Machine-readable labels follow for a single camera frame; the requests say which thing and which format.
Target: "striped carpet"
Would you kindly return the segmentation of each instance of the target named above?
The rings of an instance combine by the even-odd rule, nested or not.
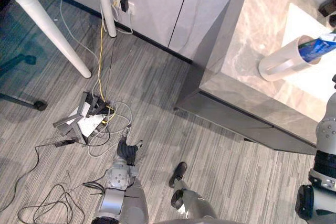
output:
[[[44,112],[38,112],[0,101],[0,208],[12,197],[16,179],[35,164],[34,146],[63,139],[52,122],[77,106],[81,93],[92,89],[97,76],[95,58],[71,39],[61,22],[59,0],[40,1],[94,76],[82,78],[14,1],[0,13],[0,63],[19,53],[37,57],[35,65],[21,62],[0,77],[0,92],[49,104]],[[73,34],[98,54],[101,20],[65,3],[63,13]],[[180,161],[188,163],[187,184],[208,199],[222,219],[249,224],[305,223],[297,217],[294,204],[298,187],[308,182],[313,156],[276,152],[245,142],[194,115],[173,111],[188,64],[133,35],[118,33],[112,39],[104,34],[103,66],[106,97],[111,102],[123,101],[132,109],[129,143],[144,140],[136,165],[150,223],[180,217],[170,207],[172,190],[167,185]],[[128,116],[122,107],[119,113]],[[114,131],[124,125],[122,118],[116,118],[109,128]],[[113,135],[108,145],[118,137]],[[92,152],[99,154],[105,148],[96,147]],[[111,166],[114,153],[113,148],[101,158],[91,158],[86,148],[76,144],[38,150],[39,165],[19,183],[15,201],[0,214],[1,223],[19,223],[19,208],[41,202],[56,183],[74,188],[100,177]],[[83,187],[71,193],[85,212],[83,223],[90,223],[98,202],[99,196],[91,193]],[[31,222],[33,212],[24,211],[23,216]],[[39,223],[65,223],[65,216],[65,208],[59,206]],[[81,223],[78,210],[73,218],[74,223]]]

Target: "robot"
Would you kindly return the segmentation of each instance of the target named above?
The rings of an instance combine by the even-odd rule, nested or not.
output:
[[[136,178],[135,154],[142,146],[127,145],[129,127],[123,132],[112,167],[106,172],[106,185],[86,185],[101,191],[91,224],[147,224],[149,222],[145,193]],[[297,194],[295,211],[308,224],[336,223],[336,93],[329,99],[327,111],[316,128],[317,153],[309,172],[311,185],[302,185]],[[187,219],[169,220],[157,224],[237,224],[218,220],[217,215],[201,195],[183,182],[187,164],[181,162],[169,180],[174,189],[171,206]]]
[[[308,177],[311,185],[300,186],[295,211],[308,224],[335,224],[336,93],[329,99],[326,114],[316,127],[316,137],[315,163]]]
[[[136,178],[135,155],[141,148],[142,141],[136,145],[127,145],[129,127],[125,128],[118,143],[116,157],[112,167],[106,172],[105,187],[97,182],[84,185],[101,191],[101,197],[93,214],[91,224],[147,224],[149,223],[145,193]],[[212,206],[198,193],[190,190],[182,178],[187,164],[181,162],[169,180],[174,189],[171,205],[186,220],[169,220],[158,224],[234,224],[237,222],[218,220]]]

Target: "charger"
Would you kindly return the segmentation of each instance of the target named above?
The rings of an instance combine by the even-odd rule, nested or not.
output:
[[[128,0],[120,0],[120,7],[126,13],[128,11]]]

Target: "black shoe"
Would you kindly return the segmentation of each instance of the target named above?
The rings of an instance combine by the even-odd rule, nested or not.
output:
[[[186,162],[180,162],[177,167],[174,170],[173,176],[169,179],[169,187],[174,188],[175,187],[175,179],[182,179],[185,171],[187,170],[187,163]]]

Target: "white table leg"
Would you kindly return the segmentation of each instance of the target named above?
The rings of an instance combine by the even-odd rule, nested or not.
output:
[[[38,0],[15,0],[32,18],[36,25],[45,33],[52,43],[72,63],[72,65],[85,77],[90,78],[91,72],[79,58],[69,42],[51,20]]]
[[[107,31],[111,37],[117,35],[116,27],[114,25],[114,16],[111,9],[110,0],[100,0],[101,8],[103,9],[104,18],[106,21]]]

